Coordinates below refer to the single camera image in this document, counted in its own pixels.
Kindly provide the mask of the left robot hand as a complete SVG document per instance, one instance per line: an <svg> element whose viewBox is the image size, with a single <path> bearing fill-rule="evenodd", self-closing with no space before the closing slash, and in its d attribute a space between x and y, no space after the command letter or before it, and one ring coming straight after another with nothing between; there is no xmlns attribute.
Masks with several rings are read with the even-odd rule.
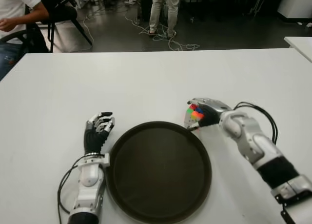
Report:
<svg viewBox="0 0 312 224"><path fill-rule="evenodd" d="M115 126L115 118L112 112L100 112L92 116L87 122L84 131L85 154L100 154L101 148L112 129Z"/></svg>

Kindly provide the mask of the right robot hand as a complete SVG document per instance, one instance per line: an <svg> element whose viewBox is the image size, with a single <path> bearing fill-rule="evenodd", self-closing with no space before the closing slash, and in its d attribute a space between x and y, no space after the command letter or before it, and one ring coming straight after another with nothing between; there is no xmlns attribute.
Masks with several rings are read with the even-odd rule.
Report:
<svg viewBox="0 0 312 224"><path fill-rule="evenodd" d="M189 131L219 124L221 115L233 110L227 104L210 98L193 98L187 105L184 126Z"/></svg>

